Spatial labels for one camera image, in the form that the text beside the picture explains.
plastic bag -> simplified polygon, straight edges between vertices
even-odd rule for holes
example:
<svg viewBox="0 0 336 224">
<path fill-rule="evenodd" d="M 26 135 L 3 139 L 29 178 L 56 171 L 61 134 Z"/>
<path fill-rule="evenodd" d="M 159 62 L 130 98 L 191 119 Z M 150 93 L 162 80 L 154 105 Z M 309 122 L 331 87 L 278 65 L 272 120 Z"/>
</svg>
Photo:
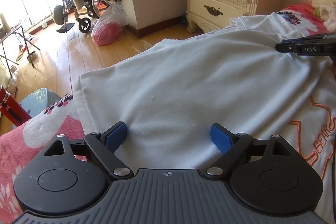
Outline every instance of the plastic bag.
<svg viewBox="0 0 336 224">
<path fill-rule="evenodd" d="M 119 40 L 125 25 L 129 23 L 121 1 L 116 2 L 106 9 L 101 17 L 95 22 L 91 32 L 94 43 L 99 46 L 111 44 Z"/>
<path fill-rule="evenodd" d="M 18 77 L 18 66 L 12 65 L 10 67 L 10 72 L 12 73 L 11 83 L 14 85 Z"/>
</svg>

floral blanket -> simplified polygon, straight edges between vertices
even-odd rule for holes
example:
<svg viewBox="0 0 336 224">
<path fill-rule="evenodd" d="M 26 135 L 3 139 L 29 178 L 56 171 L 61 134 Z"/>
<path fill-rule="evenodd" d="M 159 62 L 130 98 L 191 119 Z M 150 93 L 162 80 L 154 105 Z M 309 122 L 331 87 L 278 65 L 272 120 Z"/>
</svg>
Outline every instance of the floral blanket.
<svg viewBox="0 0 336 224">
<path fill-rule="evenodd" d="M 84 137 L 72 95 L 0 137 L 0 221 L 11 223 L 22 213 L 13 191 L 14 180 L 58 134 L 69 139 Z"/>
</svg>

table leg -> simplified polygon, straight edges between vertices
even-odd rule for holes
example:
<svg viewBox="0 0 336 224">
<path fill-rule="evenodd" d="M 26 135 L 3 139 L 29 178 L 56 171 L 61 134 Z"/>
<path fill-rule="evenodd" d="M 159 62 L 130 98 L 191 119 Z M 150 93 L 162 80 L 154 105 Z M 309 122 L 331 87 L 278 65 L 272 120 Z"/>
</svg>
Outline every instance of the table leg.
<svg viewBox="0 0 336 224">
<path fill-rule="evenodd" d="M 32 57 L 31 57 L 30 52 L 29 52 L 29 49 L 28 49 L 28 45 L 27 45 L 27 42 L 30 43 L 30 41 L 29 41 L 27 38 L 25 38 L 22 34 L 20 34 L 20 33 L 18 33 L 18 32 L 14 32 L 14 33 L 18 34 L 20 37 L 22 37 L 22 38 L 25 40 L 26 49 L 27 49 L 27 52 L 28 52 L 28 57 L 29 57 L 30 62 L 31 62 L 31 66 L 32 66 L 33 68 L 35 68 L 34 63 L 33 63 L 33 60 L 32 60 Z"/>
<path fill-rule="evenodd" d="M 33 43 L 31 43 L 26 37 L 25 37 L 25 32 L 23 31 L 23 27 L 21 26 L 21 30 L 22 30 L 22 34 L 23 36 L 21 36 L 25 41 L 27 41 L 30 45 L 34 46 L 35 48 L 37 48 L 40 51 L 40 48 L 36 47 Z"/>
<path fill-rule="evenodd" d="M 7 57 L 6 57 L 6 52 L 5 52 L 5 48 L 4 48 L 4 46 L 3 46 L 3 42 L 2 42 L 1 44 L 2 44 L 3 53 L 4 53 L 4 55 L 5 55 L 5 59 L 6 59 L 6 63 L 7 63 L 7 68 L 8 68 L 8 70 L 9 70 L 10 78 L 12 78 L 13 75 L 12 75 L 12 73 L 11 73 L 11 68 L 9 67 L 9 64 L 8 64 L 8 60 L 7 60 Z"/>
<path fill-rule="evenodd" d="M 6 58 L 6 59 L 7 59 L 8 61 L 10 61 L 10 62 L 16 64 L 16 65 L 19 65 L 19 63 L 16 63 L 15 61 L 10 60 L 9 58 Z"/>
</svg>

fire extinguisher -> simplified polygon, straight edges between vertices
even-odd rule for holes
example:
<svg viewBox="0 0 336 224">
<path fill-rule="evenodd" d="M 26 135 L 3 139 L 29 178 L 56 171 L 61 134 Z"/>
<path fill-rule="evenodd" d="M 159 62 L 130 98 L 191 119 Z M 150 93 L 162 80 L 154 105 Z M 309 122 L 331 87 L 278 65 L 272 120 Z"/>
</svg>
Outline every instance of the fire extinguisher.
<svg viewBox="0 0 336 224">
<path fill-rule="evenodd" d="M 14 97 L 2 85 L 0 87 L 0 112 L 17 127 L 31 119 Z"/>
</svg>

bed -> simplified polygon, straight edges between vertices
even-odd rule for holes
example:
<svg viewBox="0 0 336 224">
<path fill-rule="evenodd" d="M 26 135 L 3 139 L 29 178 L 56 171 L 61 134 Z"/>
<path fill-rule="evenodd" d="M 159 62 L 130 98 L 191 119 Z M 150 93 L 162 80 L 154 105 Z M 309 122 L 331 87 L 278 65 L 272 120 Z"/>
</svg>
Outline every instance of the bed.
<svg viewBox="0 0 336 224">
<path fill-rule="evenodd" d="M 322 178 L 315 212 L 335 223 L 332 64 L 274 50 L 285 38 L 326 33 L 313 11 L 300 4 L 232 19 L 225 29 L 185 41 L 165 39 L 81 75 L 73 95 L 0 137 L 0 220 L 10 223 L 21 214 L 13 182 L 55 135 L 79 139 L 124 121 L 130 134 L 115 154 L 134 171 L 209 165 L 221 155 L 208 133 L 215 122 L 258 139 L 279 134 Z"/>
</svg>

